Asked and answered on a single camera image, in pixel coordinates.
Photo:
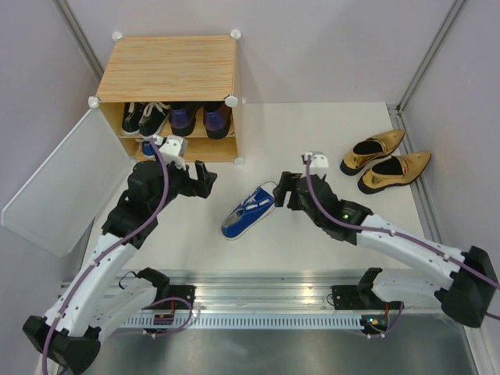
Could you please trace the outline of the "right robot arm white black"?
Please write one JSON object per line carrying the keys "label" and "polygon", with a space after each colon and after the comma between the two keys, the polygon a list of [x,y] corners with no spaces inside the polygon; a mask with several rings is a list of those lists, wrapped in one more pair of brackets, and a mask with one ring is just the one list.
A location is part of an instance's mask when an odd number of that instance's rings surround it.
{"label": "right robot arm white black", "polygon": [[414,237],[359,203],[339,199],[316,174],[284,172],[273,189],[275,205],[304,212],[331,238],[389,256],[414,270],[417,278],[371,268],[358,283],[359,304],[374,309],[382,302],[428,305],[467,327],[481,327],[498,278],[489,255],[473,246],[468,251]]}

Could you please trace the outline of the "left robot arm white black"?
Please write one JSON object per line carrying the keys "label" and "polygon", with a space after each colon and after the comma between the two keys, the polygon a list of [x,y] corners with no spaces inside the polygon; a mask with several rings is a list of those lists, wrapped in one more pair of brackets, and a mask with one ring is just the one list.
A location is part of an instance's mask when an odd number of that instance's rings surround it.
{"label": "left robot arm white black", "polygon": [[42,372],[53,361],[82,374],[97,358],[104,340],[141,309],[192,310],[194,293],[176,295],[164,273],[145,268],[106,304],[101,299],[115,275],[158,225],[156,217],[178,195],[208,198],[217,179],[201,161],[196,178],[174,162],[145,161],[134,166],[127,189],[102,227],[95,250],[71,285],[43,316],[29,316],[23,332],[42,355]]}

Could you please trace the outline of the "blue canvas sneaker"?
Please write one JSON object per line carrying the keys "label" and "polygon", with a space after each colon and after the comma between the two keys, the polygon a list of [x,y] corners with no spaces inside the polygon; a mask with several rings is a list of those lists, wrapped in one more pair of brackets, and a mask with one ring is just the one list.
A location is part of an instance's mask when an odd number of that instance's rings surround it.
{"label": "blue canvas sneaker", "polygon": [[221,234],[227,240],[236,240],[275,209],[274,188],[277,184],[267,181],[260,184],[223,221]]}
{"label": "blue canvas sneaker", "polygon": [[144,141],[141,143],[141,152],[146,159],[154,159],[155,151],[150,142]]}

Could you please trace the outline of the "purple loafer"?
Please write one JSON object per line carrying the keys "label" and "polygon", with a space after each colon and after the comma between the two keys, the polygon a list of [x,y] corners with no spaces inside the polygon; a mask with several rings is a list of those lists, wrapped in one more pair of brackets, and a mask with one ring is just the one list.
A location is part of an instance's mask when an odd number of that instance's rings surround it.
{"label": "purple loafer", "polygon": [[171,102],[169,123],[173,135],[187,137],[196,123],[196,113],[202,106],[201,102]]}
{"label": "purple loafer", "polygon": [[225,102],[205,102],[203,104],[203,124],[211,139],[225,138],[230,129],[231,108]]}

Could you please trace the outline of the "black canvas sneaker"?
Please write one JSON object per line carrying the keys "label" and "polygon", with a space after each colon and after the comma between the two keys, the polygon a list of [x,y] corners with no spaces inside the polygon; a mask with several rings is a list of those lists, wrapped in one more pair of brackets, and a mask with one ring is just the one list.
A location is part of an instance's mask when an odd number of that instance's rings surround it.
{"label": "black canvas sneaker", "polygon": [[125,135],[136,135],[139,133],[139,120],[142,117],[145,104],[143,102],[127,102],[124,105],[122,119],[122,133]]}
{"label": "black canvas sneaker", "polygon": [[157,135],[168,119],[170,104],[168,102],[147,102],[139,119],[139,133],[144,139]]}

